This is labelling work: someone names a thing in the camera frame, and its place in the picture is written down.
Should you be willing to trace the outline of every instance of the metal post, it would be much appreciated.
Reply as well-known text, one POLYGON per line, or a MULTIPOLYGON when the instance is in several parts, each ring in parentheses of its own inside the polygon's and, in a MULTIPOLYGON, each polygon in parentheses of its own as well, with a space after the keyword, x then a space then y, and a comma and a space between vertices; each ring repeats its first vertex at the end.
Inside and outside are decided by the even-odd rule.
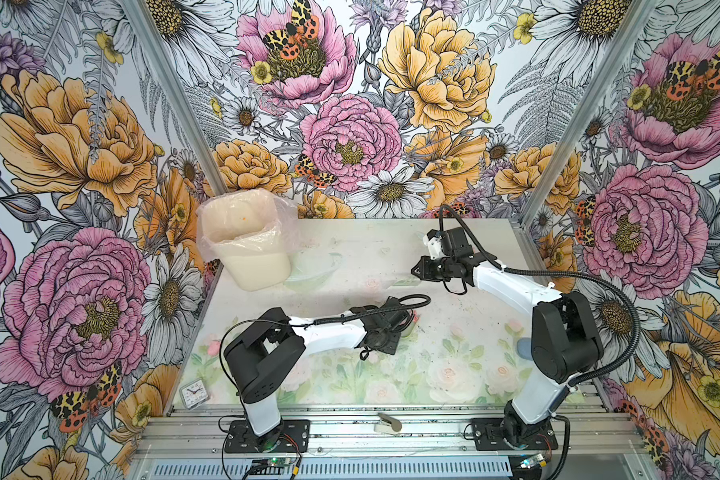
POLYGON ((563 171, 568 158, 576 148, 576 142, 581 136, 581 132, 591 120, 592 113, 597 108, 597 103, 603 98, 614 75, 619 71, 624 57, 634 48, 635 40, 640 31, 648 23, 648 18, 656 7, 656 0, 634 0, 624 15, 614 41, 606 53, 603 63, 592 75, 592 82, 586 88, 584 96, 576 106, 574 116, 568 123, 568 127, 563 132, 563 137, 557 142, 557 147, 552 154, 547 169, 539 178, 539 183, 534 192, 528 199, 522 213, 520 214, 520 223, 522 227, 528 228, 533 220, 536 212, 546 200, 549 192, 552 191, 555 181, 563 171))
POLYGON ((136 39, 141 45, 147 61, 150 63, 150 71, 155 76, 155 79, 160 80, 160 86, 165 91, 171 107, 173 107, 176 116, 182 123, 184 133, 186 133, 186 137, 190 141, 195 155, 197 155, 202 172, 208 179, 213 193, 215 195, 226 193, 224 179, 221 177, 216 162, 211 157, 206 137, 200 129, 200 124, 195 118, 194 112, 192 112, 190 101, 184 94, 179 75, 173 67, 173 59, 165 50, 163 39, 160 32, 157 31, 150 10, 144 0, 129 0, 128 2, 122 2, 121 5, 123 5, 123 10, 134 29, 136 39))

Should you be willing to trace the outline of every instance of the daisy center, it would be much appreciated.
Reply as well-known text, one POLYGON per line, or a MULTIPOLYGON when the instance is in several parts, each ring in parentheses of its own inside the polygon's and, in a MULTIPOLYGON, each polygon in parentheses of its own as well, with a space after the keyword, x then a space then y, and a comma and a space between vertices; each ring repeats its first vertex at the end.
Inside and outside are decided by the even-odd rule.
POLYGON ((579 10, 579 30, 594 37, 609 37, 621 24, 632 0, 589 0, 579 10))
POLYGON ((632 331, 632 319, 624 306, 615 300, 606 300, 600 307, 608 328, 618 335, 628 335, 632 331))
POLYGON ((120 318, 117 302, 106 296, 96 302, 88 303, 84 308, 86 319, 85 322, 75 327, 77 334, 87 339, 95 333, 101 335, 102 338, 110 338, 110 334, 120 318))
POLYGON ((507 154, 507 148, 503 145, 496 145, 488 151, 488 156, 491 160, 497 160, 507 154))
POLYGON ((631 254, 640 246, 640 224, 632 224, 624 214, 616 221, 618 229, 612 237, 616 248, 622 254, 631 254))
POLYGON ((357 165, 362 160, 363 148, 350 140, 346 145, 336 142, 336 153, 342 156, 344 165, 357 165))
POLYGON ((383 185, 379 187, 376 197, 382 202, 394 202, 400 200, 405 193, 405 188, 400 184, 383 185))
POLYGON ((160 312, 163 317, 171 318, 176 309, 179 308, 179 283, 174 279, 168 280, 160 295, 160 312))
POLYGON ((181 11, 173 0, 146 0, 146 6, 150 9, 157 30, 164 37, 175 34, 181 29, 181 11))
POLYGON ((676 134, 698 127, 712 109, 717 92, 708 88, 701 91, 695 88, 682 100, 670 100, 666 90, 670 84, 661 82, 653 89, 645 102, 645 113, 670 124, 676 134))

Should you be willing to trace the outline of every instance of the small square clock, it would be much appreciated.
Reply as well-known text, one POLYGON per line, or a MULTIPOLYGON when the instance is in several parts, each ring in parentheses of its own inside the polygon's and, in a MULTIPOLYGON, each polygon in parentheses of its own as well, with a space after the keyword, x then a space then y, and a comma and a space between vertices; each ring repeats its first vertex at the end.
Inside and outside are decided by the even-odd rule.
POLYGON ((208 400, 208 398, 210 398, 210 396, 201 379, 197 379, 191 384, 181 388, 181 399, 184 401, 184 407, 186 408, 195 408, 208 400))

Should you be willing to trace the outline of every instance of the trash bin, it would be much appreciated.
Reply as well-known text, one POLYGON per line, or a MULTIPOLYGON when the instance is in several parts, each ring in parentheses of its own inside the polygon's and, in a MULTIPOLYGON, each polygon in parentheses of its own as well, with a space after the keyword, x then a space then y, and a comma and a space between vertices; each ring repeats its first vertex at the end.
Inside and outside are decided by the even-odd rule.
POLYGON ((294 202, 267 190, 243 190, 211 198, 197 216, 202 258, 218 258, 241 289, 259 290, 291 274, 288 252, 298 245, 294 202))

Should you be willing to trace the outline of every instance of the floral wallpaper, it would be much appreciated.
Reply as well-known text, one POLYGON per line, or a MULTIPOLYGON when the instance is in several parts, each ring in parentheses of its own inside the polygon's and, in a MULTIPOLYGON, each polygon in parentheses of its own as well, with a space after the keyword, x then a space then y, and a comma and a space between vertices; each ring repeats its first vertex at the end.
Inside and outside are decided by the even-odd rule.
MULTIPOLYGON (((122 1, 104 30, 141 58, 122 1)), ((629 4, 147 2, 227 186, 308 218, 518 216, 629 4)), ((579 168, 550 196, 560 214, 579 168)))
POLYGON ((212 279, 202 171, 115 7, 0 0, 0 478, 127 476, 212 279))
MULTIPOLYGON (((720 480, 720 0, 662 2, 647 28, 581 132, 576 194, 550 196, 530 233, 547 268, 601 276, 638 307, 636 354, 604 385, 662 478, 720 480)), ((614 359, 623 305, 557 288, 585 294, 614 359)))

